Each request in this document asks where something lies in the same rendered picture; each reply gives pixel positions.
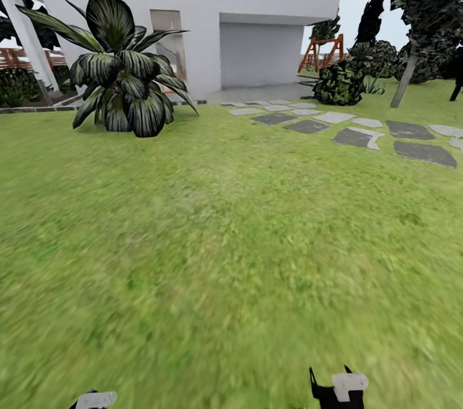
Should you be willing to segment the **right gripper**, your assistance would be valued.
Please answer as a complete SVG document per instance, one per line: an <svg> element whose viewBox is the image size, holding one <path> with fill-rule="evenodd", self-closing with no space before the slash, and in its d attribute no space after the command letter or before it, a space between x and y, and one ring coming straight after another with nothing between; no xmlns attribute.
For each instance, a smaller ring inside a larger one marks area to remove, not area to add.
<svg viewBox="0 0 463 409"><path fill-rule="evenodd" d="M313 380L311 381L313 397L320 400L321 409L364 409L363 406L363 392L355 391L349 392L350 401L340 403L334 393L333 387L324 387L317 385Z"/></svg>

